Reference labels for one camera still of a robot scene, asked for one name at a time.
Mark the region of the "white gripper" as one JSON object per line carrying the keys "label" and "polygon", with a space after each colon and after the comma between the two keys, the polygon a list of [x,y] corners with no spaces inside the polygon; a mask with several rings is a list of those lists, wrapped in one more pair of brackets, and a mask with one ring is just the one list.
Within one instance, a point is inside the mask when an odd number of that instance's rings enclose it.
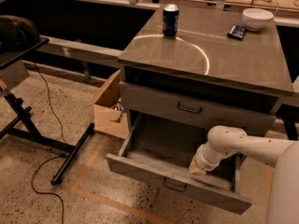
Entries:
{"label": "white gripper", "polygon": [[220,165],[220,162],[231,156],[228,151],[219,152],[210,144],[201,145],[189,166],[191,175],[205,175],[206,172],[213,171]]}

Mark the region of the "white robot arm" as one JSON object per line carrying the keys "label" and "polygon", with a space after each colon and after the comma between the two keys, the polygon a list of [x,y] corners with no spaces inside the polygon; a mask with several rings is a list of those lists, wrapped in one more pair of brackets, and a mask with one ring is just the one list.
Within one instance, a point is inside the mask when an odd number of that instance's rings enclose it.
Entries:
{"label": "white robot arm", "polygon": [[274,167],[265,224],[299,224],[299,143],[250,136],[240,129],[215,126],[189,166],[191,175],[213,171],[220,162],[241,153]]}

